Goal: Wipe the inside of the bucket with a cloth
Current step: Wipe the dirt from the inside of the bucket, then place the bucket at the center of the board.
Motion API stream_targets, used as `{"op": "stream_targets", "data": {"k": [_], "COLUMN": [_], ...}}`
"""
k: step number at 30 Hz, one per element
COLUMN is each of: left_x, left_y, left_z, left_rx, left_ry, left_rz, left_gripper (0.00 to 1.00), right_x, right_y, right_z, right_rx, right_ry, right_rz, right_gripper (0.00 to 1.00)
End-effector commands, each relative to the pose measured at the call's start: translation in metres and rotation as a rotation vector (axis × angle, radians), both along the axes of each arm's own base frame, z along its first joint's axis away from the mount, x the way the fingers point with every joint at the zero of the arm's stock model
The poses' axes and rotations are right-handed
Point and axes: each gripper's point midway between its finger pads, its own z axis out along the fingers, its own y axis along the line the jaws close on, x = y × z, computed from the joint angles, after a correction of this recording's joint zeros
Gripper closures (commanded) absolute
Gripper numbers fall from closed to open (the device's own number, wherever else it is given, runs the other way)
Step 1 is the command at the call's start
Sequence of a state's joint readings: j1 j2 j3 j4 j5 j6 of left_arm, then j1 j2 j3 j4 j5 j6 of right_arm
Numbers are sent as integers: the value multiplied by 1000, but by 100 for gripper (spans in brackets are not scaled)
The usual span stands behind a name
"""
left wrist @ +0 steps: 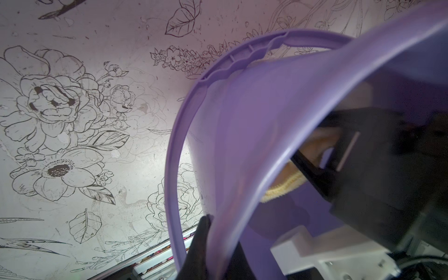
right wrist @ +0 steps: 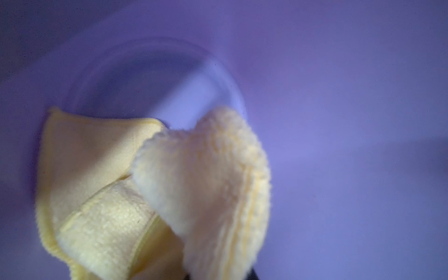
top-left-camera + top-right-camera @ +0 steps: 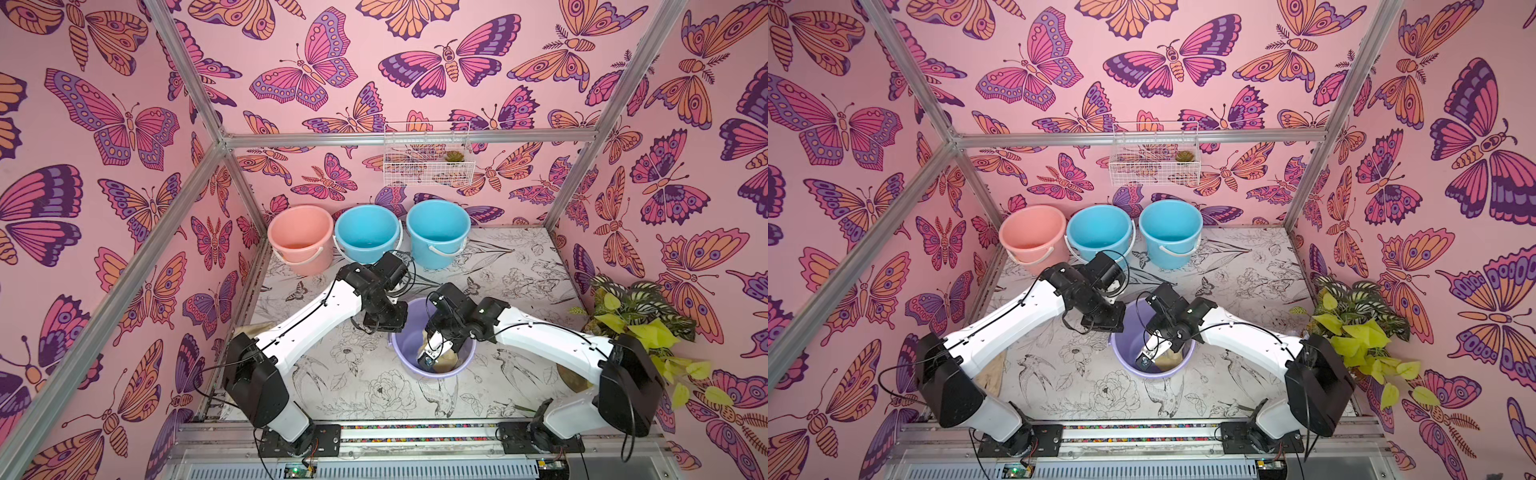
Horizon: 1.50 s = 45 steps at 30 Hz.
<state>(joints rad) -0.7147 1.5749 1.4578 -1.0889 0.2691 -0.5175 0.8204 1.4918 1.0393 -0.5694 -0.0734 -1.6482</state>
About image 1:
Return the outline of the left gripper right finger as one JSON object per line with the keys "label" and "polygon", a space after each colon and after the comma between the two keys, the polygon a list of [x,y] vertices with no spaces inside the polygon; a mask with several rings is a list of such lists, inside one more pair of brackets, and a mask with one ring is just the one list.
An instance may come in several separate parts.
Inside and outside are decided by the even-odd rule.
{"label": "left gripper right finger", "polygon": [[240,243],[236,246],[229,267],[227,280],[255,280],[256,277],[250,268]]}

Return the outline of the purple plastic bucket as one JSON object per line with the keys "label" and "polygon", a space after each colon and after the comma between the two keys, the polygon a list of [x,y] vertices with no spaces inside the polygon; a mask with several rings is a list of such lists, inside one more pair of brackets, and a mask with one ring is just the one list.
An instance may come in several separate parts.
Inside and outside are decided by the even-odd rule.
{"label": "purple plastic bucket", "polygon": [[[260,200],[329,114],[367,108],[402,113],[418,126],[433,112],[448,113],[446,1],[429,1],[358,38],[289,29],[220,58],[187,94],[170,136],[164,206],[177,272],[209,215],[208,280],[227,280],[238,243],[256,280],[320,275],[315,268],[283,275],[271,247],[301,225],[312,237],[350,225],[308,181]],[[411,237],[389,251],[401,269],[391,280],[448,277],[448,250]]]}

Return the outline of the yellow microfiber cloth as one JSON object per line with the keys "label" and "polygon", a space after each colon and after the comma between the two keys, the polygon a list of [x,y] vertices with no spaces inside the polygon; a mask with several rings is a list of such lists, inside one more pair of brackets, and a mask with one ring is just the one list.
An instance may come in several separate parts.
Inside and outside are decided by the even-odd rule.
{"label": "yellow microfiber cloth", "polygon": [[[342,130],[340,128],[316,128],[299,148],[299,152],[305,156],[314,166],[319,167],[323,154],[337,143]],[[269,186],[261,198],[261,203],[284,196],[294,191],[307,182],[307,178],[289,160],[281,172]]]}

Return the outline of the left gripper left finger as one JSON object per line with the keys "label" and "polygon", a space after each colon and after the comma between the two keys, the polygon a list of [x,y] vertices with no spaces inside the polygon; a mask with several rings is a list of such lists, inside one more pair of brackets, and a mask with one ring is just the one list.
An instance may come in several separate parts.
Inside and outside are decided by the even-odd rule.
{"label": "left gripper left finger", "polygon": [[182,269],[176,280],[207,280],[206,266],[207,238],[211,226],[210,216],[206,215],[199,220],[192,243],[187,253]]}

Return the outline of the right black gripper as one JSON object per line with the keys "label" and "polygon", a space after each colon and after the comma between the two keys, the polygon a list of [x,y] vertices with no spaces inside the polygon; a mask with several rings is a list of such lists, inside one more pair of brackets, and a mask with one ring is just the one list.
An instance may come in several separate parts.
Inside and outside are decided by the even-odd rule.
{"label": "right black gripper", "polygon": [[418,126],[379,108],[329,114],[341,136],[325,168],[297,150],[291,161],[331,203],[331,213],[391,251],[407,239],[448,249],[448,114]]}

